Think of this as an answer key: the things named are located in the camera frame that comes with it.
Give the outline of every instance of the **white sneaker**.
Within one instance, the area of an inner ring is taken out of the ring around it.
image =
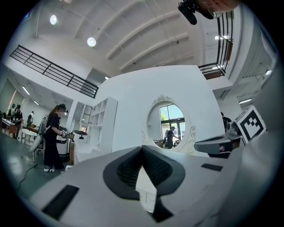
[[[45,172],[55,172],[53,168],[45,168],[44,171]]]

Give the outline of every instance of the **shelving unit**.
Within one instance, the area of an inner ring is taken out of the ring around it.
[[[111,153],[117,104],[117,100],[108,97],[92,108],[87,143],[75,144],[77,162]]]

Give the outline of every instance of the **handrail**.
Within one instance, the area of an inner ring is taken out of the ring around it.
[[[222,14],[221,17],[218,17],[217,26],[219,37],[217,60],[215,63],[210,63],[198,67],[206,79],[225,76],[226,68],[230,60],[233,47],[233,11],[226,12],[225,19],[224,14]]]
[[[41,73],[42,75],[45,75],[89,97],[95,98],[99,89],[99,87],[95,84],[75,75],[74,73],[71,73],[70,71],[56,65],[21,45],[18,45],[18,47],[10,54],[10,57]]]

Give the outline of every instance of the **person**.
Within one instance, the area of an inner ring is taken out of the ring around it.
[[[34,121],[34,111],[32,111],[29,116],[28,116],[28,120],[27,120],[27,129],[29,129],[32,125],[32,122]]]
[[[8,117],[8,119],[10,120],[10,121],[12,121],[13,120],[13,116],[14,116],[14,114],[15,114],[15,104],[13,103],[13,105],[12,105],[12,107],[9,109],[9,111],[8,111],[8,115],[7,115],[7,117]]]
[[[23,122],[23,114],[21,112],[21,105],[17,105],[16,109],[15,109],[15,113],[14,113],[14,116],[12,116],[14,120],[14,123],[15,123],[15,126],[17,128],[17,131],[16,131],[16,134],[14,136],[14,139],[18,139],[18,135],[19,135],[19,131],[20,131],[20,128],[21,128],[21,125],[22,125],[22,122]]]
[[[221,112],[222,118],[223,118],[223,123],[224,123],[224,127],[225,127],[225,132],[227,132],[227,124],[228,122],[231,122],[231,119],[228,117],[225,117],[224,114]]]
[[[168,143],[168,149],[172,149],[173,147],[173,137],[179,139],[175,134],[174,134],[174,130],[175,130],[175,127],[171,127],[170,130],[168,131],[168,134],[167,134],[167,143]]]
[[[60,124],[60,116],[66,112],[66,106],[64,104],[57,105],[48,115],[47,131],[44,135],[45,139],[45,151],[44,151],[44,171],[54,172],[55,170],[64,172],[64,166],[60,160],[59,153],[56,146],[57,135],[65,138],[66,135],[62,134],[58,130]]]

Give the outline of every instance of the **black panel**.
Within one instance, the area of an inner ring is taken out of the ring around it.
[[[212,164],[208,164],[208,163],[204,163],[201,167],[211,169],[211,170],[214,170],[214,171],[218,171],[218,172],[220,172],[223,169],[223,166],[212,165]]]
[[[42,212],[58,220],[77,194],[79,188],[67,185],[42,209]]]

